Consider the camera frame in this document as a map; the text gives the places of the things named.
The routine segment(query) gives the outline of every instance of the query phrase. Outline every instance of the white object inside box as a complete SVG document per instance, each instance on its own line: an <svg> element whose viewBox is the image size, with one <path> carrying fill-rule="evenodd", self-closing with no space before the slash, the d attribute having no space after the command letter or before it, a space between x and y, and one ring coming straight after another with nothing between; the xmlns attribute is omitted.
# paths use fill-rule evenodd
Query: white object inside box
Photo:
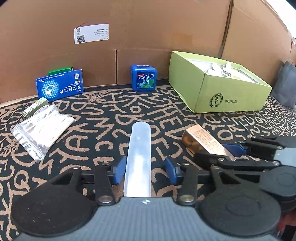
<svg viewBox="0 0 296 241"><path fill-rule="evenodd" d="M217 74L218 71L220 69L222 70L222 69L230 67L229 66L230 62L227 62L226 66L224 66L224 65L219 65L217 63L210 63L210 62L204 62L204 61L198 61L198 60L192 60L192 59L188 59L188 61L190 63L194 64L196 67L200 68L206 74L220 76L220 77L227 77L227 76L223 75L222 73ZM231 73L231 78L257 83L254 79L252 79L250 76L248 76L246 73L244 73L240 69L231 68L228 71Z"/></svg>
<svg viewBox="0 0 296 241"><path fill-rule="evenodd" d="M41 108L32 117L12 129L12 134L37 162L44 159L49 148L75 121L61 115L55 105Z"/></svg>

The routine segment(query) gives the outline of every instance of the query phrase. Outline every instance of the blue medicine box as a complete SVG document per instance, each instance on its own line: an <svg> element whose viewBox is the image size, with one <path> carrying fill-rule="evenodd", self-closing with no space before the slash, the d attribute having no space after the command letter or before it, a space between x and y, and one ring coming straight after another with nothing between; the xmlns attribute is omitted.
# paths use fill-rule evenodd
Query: blue medicine box
<svg viewBox="0 0 296 241"><path fill-rule="evenodd" d="M157 70L149 65L131 66L131 86L135 91L154 91Z"/></svg>
<svg viewBox="0 0 296 241"><path fill-rule="evenodd" d="M82 70L54 74L36 79L38 98L48 101L81 94L84 92Z"/></svg>

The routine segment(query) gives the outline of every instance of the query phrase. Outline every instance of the circular logo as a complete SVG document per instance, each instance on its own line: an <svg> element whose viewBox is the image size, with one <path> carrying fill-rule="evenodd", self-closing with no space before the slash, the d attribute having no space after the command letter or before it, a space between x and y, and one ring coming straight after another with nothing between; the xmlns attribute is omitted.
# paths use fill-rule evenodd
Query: circular logo
<svg viewBox="0 0 296 241"><path fill-rule="evenodd" d="M215 94L210 100L210 106L212 108L215 108L222 103L222 100L223 100L222 94Z"/></svg>

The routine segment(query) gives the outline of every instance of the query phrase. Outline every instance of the mentos container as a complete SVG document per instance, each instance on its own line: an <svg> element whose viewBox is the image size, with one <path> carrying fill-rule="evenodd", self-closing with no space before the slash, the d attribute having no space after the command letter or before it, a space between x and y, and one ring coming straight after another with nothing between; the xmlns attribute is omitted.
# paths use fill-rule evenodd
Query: mentos container
<svg viewBox="0 0 296 241"><path fill-rule="evenodd" d="M157 70L149 65L131 66L131 86L134 91L154 91Z"/></svg>

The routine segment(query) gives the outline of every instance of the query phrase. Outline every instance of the mentos text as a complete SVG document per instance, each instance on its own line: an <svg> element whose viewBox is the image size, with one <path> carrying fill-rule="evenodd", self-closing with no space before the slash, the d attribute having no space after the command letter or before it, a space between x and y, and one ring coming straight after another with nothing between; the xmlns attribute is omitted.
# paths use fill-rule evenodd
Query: mentos text
<svg viewBox="0 0 296 241"><path fill-rule="evenodd" d="M154 74L141 75L141 76L137 76L137 77L138 77L138 80L141 80L141 79L146 79L146 78L152 78L152 77L154 77Z"/></svg>

